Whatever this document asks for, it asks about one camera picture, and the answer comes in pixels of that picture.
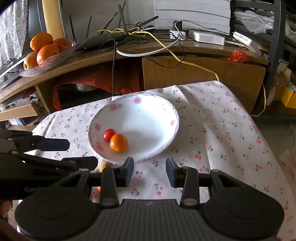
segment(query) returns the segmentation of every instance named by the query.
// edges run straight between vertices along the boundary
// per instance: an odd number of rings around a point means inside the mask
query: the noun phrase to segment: white wall
[[[71,14],[76,39],[78,42],[85,39],[85,34],[92,16],[89,35],[100,29],[116,12],[118,4],[124,0],[63,0],[62,17],[64,28],[69,39],[72,39],[69,14]],[[154,17],[153,0],[127,0],[124,9],[126,23],[144,22]],[[118,26],[119,14],[115,17],[108,29]]]

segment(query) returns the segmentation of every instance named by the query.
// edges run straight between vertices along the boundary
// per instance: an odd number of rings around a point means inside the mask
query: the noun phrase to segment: tablecloth
[[[278,238],[296,238],[296,207],[291,189],[270,147],[252,118],[221,82],[210,81],[163,89],[148,90],[168,99],[177,109],[180,128],[172,145],[153,159],[136,163],[131,184],[118,188],[122,199],[176,199],[180,202],[182,188],[172,188],[165,171],[165,160],[172,157],[181,166],[199,172],[220,169],[261,192],[275,198],[284,208],[285,219]],[[92,117],[111,98],[55,112],[33,131],[47,138],[66,138],[70,148],[65,152],[41,152],[35,155],[62,159],[64,157],[96,156],[88,142]],[[200,188],[201,202],[209,199],[206,188]],[[93,188],[91,198],[98,202]]]

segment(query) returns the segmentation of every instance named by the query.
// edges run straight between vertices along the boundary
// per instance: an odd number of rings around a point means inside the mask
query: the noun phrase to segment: red plastic bag
[[[233,51],[229,60],[235,61],[235,62],[245,62],[248,60],[248,58],[249,57],[245,52],[237,49],[237,50]]]
[[[140,91],[139,78],[142,61],[138,58],[116,60],[114,70],[115,93],[129,94]],[[85,84],[112,93],[112,61],[91,65],[58,77],[53,90],[53,107],[62,110],[59,102],[58,86],[65,84]]]

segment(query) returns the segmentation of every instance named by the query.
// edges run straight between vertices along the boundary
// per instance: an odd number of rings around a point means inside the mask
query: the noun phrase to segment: yellow box
[[[285,107],[296,109],[296,92],[291,90],[289,87],[286,87],[281,101],[283,102]]]

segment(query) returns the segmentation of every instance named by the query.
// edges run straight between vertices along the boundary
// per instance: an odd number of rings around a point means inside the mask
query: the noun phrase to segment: metal pot
[[[85,84],[75,84],[75,88],[79,92],[87,92],[87,91],[92,91],[94,89],[97,89],[97,87],[95,86],[85,85]]]

